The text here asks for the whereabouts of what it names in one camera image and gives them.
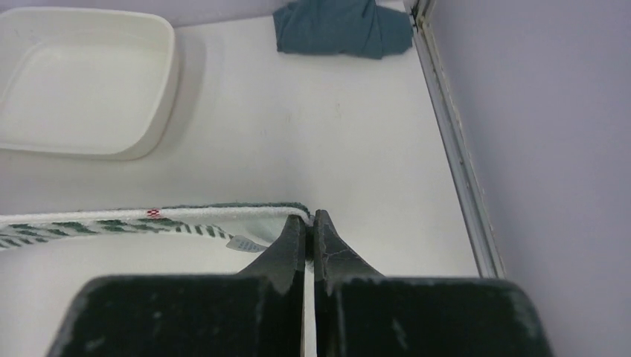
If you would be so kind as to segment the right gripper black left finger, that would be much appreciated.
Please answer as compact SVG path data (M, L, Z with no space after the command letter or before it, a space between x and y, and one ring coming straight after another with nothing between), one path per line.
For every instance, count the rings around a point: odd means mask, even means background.
M280 236L238 273L258 283L254 310L256 356L304 354L304 278L307 228L289 216Z

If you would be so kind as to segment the green white striped towel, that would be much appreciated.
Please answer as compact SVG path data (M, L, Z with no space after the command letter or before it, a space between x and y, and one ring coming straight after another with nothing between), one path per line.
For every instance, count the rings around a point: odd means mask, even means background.
M59 239L109 234L190 234L232 240L236 234L225 229L233 222L256 235L262 220L297 216L311 226L313 215L297 202L222 203L180 205L163 208L120 208L34 213L1 216L1 250L51 242Z

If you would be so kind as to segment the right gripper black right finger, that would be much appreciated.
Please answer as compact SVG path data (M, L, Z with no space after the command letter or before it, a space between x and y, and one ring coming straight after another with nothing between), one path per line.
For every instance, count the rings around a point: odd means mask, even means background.
M315 212L313 225L313 264L316 351L327 356L334 335L334 283L349 277L381 277L382 274L357 254L338 234L330 214Z

